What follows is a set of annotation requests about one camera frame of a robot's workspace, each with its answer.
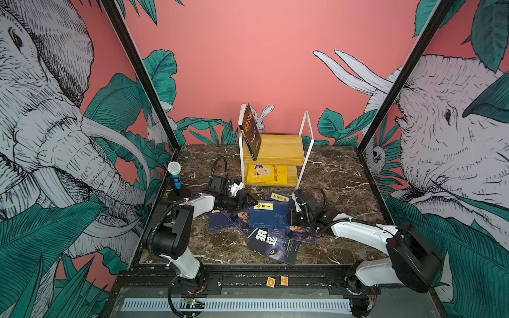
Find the vent grille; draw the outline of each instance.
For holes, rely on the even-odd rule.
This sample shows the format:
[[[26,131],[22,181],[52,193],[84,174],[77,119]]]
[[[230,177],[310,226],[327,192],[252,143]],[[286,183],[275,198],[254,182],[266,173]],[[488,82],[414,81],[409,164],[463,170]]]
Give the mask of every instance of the vent grille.
[[[211,298],[205,302],[205,311],[308,311],[351,313],[348,299],[270,299],[270,298]],[[200,311],[194,306],[173,301],[181,311]],[[121,311],[170,311],[166,298],[126,298]]]

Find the blue microphone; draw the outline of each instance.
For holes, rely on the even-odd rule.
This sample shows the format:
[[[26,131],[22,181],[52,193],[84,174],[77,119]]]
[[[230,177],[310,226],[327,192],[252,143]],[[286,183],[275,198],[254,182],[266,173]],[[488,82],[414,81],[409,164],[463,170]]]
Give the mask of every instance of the blue microphone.
[[[182,187],[180,184],[180,170],[182,167],[180,166],[180,163],[177,161],[172,161],[168,165],[168,172],[172,174],[173,181],[175,183],[175,188],[178,190]]]

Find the elephant eye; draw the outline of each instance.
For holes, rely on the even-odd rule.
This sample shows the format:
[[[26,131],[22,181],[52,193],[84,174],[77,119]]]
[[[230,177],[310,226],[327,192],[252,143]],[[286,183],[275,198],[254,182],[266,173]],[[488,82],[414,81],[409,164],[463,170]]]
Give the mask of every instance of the elephant eye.
[[[21,52],[21,47],[23,46],[23,41],[21,38],[16,34],[16,30],[9,28],[9,35],[11,36],[12,41],[14,42],[14,45],[18,48],[18,50]]]
[[[450,126],[450,109],[448,109],[446,112],[445,112],[445,120],[447,120],[447,123],[449,124]]]

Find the book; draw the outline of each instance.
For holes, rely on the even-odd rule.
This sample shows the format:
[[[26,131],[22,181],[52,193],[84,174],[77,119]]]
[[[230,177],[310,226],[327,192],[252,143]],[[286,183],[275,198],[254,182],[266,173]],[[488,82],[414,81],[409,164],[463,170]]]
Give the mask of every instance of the book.
[[[249,226],[259,228],[290,228],[288,202],[258,201],[249,209]]]
[[[260,152],[260,146],[262,145],[262,138],[256,126],[256,118],[253,116],[249,104],[242,104],[240,107],[239,127],[251,157],[253,161],[256,161]]]
[[[225,216],[239,229],[247,238],[249,238],[257,228],[249,227],[249,209],[243,211],[226,211],[221,210]]]
[[[249,249],[291,266],[297,261],[299,245],[294,240],[271,237],[267,229],[262,228],[258,228],[247,243]]]
[[[291,210],[295,210],[295,201],[292,199],[291,194],[284,194],[281,192],[271,190],[267,195],[267,200],[288,202],[288,208],[290,208]]]
[[[221,209],[209,213],[209,232],[234,226],[230,219],[221,213]]]
[[[290,228],[270,228],[269,236],[309,244],[315,244],[317,241],[313,235],[313,230],[304,226],[290,225]]]
[[[280,165],[250,164],[246,181],[250,184],[286,185],[288,168]]]

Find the brown marble table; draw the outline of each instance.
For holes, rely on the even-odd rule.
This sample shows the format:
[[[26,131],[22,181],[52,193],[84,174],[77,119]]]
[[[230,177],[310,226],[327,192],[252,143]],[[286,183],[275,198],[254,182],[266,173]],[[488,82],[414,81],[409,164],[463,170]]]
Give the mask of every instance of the brown marble table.
[[[186,145],[178,161],[182,165],[182,183],[191,192],[203,190],[208,182],[214,160],[223,155],[228,162],[228,174],[240,179],[238,146]],[[216,170],[223,174],[220,161]],[[321,187],[327,195],[327,205],[357,218],[385,224],[359,159],[352,147],[314,146],[302,177],[300,188]],[[290,187],[247,186],[246,191],[258,199],[266,199],[270,190],[292,193]],[[318,192],[316,198],[322,202]],[[235,227],[208,231],[208,215],[193,221],[189,249],[204,264],[277,264],[246,247],[247,238]],[[357,259],[374,260],[384,254],[361,243],[324,235],[316,244],[301,244],[297,264],[351,264]],[[141,264],[158,263],[146,250]]]

